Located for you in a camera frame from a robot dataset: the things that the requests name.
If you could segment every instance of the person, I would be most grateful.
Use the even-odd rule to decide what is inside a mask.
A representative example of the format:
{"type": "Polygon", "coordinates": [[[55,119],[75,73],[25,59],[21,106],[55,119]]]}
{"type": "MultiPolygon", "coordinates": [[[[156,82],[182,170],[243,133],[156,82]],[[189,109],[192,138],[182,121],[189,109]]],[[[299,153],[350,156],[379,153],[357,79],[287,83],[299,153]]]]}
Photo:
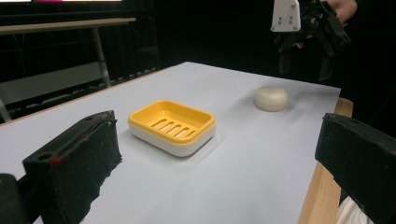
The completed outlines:
{"type": "MultiPolygon", "coordinates": [[[[327,1],[332,9],[337,14],[338,20],[344,26],[347,25],[347,21],[352,18],[358,10],[358,3],[356,0],[321,0],[327,1]]],[[[304,42],[297,42],[297,48],[301,49],[304,46],[304,42]]]]}

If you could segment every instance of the table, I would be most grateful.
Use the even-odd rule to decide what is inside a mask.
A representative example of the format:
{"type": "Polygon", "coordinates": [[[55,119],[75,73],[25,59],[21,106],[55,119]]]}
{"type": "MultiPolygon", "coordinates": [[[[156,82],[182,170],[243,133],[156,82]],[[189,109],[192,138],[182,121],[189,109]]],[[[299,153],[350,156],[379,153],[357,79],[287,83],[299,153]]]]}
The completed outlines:
{"type": "MultiPolygon", "coordinates": [[[[106,87],[110,87],[110,78],[108,76],[106,59],[103,53],[102,42],[99,36],[98,28],[104,26],[111,26],[111,25],[125,25],[131,21],[135,21],[135,18],[112,18],[112,19],[101,19],[101,20],[90,20],[90,21],[62,21],[62,22],[48,22],[48,23],[38,23],[38,24],[9,25],[9,26],[0,26],[0,35],[15,35],[15,34],[90,28],[92,30],[92,35],[94,39],[102,80],[104,81],[106,87]]],[[[1,98],[0,98],[0,114],[2,115],[4,121],[11,120],[11,117],[8,114],[6,106],[1,100],[1,98]]]]}
{"type": "Polygon", "coordinates": [[[322,117],[334,111],[339,93],[182,63],[0,126],[0,172],[21,178],[21,160],[36,149],[78,120],[114,110],[122,163],[83,223],[297,223],[309,209],[304,202],[322,117]],[[265,112],[253,104],[264,85],[288,91],[285,110],[265,112]],[[192,157],[174,157],[130,134],[128,115],[160,99],[215,115],[214,137],[192,157]]]}

